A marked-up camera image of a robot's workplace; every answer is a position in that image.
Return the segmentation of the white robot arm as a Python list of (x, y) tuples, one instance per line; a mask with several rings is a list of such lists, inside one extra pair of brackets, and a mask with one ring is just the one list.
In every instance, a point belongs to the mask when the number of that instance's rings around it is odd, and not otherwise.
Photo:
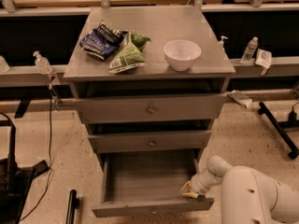
[(198, 198), (221, 185), (221, 224), (294, 224), (299, 221), (299, 191), (247, 166), (212, 156), (180, 193)]

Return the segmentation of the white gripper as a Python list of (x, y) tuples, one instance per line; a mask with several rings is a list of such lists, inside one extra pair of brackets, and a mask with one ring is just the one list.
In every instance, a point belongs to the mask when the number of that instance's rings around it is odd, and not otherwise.
[(187, 181), (180, 192), (182, 196), (197, 199), (199, 195), (205, 195), (213, 186), (221, 183), (222, 178), (205, 169), (194, 175), (191, 181)]

